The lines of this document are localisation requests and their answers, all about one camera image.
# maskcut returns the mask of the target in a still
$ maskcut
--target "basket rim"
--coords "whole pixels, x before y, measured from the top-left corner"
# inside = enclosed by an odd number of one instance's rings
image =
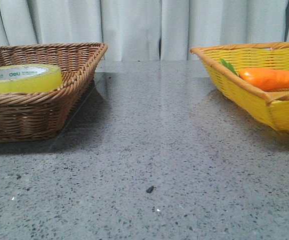
[[[42,43],[42,44],[24,44],[24,45],[7,45],[0,46],[0,50],[16,50],[16,49],[38,49],[41,47],[57,47],[57,48],[67,48],[67,47],[89,47],[94,45],[97,49],[94,56],[90,57],[83,67],[81,67],[77,73],[75,73],[69,81],[65,84],[61,84],[57,89],[53,89],[50,91],[43,92],[32,92],[32,93],[24,93],[24,92],[6,92],[0,93],[0,105],[3,102],[8,102],[8,104],[15,105],[23,105],[23,104],[36,104],[36,103],[51,103],[55,100],[60,100],[64,96],[69,95],[72,91],[73,85],[79,85],[82,82],[82,79],[86,75],[88,75],[89,71],[94,69],[102,56],[106,52],[108,45],[104,42],[84,42],[84,43]]]
[[[239,76],[232,73],[228,68],[215,61],[213,58],[207,56],[205,52],[214,50],[237,50],[237,49],[270,49],[272,51],[278,49],[289,48],[289,42],[257,42],[257,43],[244,43],[244,44],[226,44],[215,46],[202,46],[192,47],[190,52],[196,54],[202,61],[204,61],[211,68],[227,77],[234,84],[238,85],[242,89],[262,98],[267,104],[273,101],[289,101],[289,91],[263,91],[258,87],[244,81]]]

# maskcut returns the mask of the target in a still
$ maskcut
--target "dark speck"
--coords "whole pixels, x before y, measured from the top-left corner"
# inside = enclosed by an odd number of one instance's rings
[[[154,188],[155,188],[155,186],[152,185],[151,187],[149,187],[149,188],[146,190],[146,192],[150,194],[150,193],[153,192]]]

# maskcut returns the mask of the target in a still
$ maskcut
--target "deli logo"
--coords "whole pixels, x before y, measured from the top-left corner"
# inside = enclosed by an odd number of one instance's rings
[[[10,72],[9,77],[15,77],[15,76],[20,76],[20,72]]]

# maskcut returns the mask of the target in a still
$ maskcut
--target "green leaf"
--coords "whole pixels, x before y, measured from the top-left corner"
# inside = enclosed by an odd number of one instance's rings
[[[223,58],[220,58],[220,63],[225,66],[227,69],[229,69],[231,72],[233,72],[235,75],[237,75],[234,66],[230,63],[224,60]]]

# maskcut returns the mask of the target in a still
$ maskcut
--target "orange carrot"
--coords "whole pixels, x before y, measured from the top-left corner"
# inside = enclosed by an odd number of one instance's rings
[[[289,89],[289,70],[249,67],[241,69],[239,77],[264,91]]]

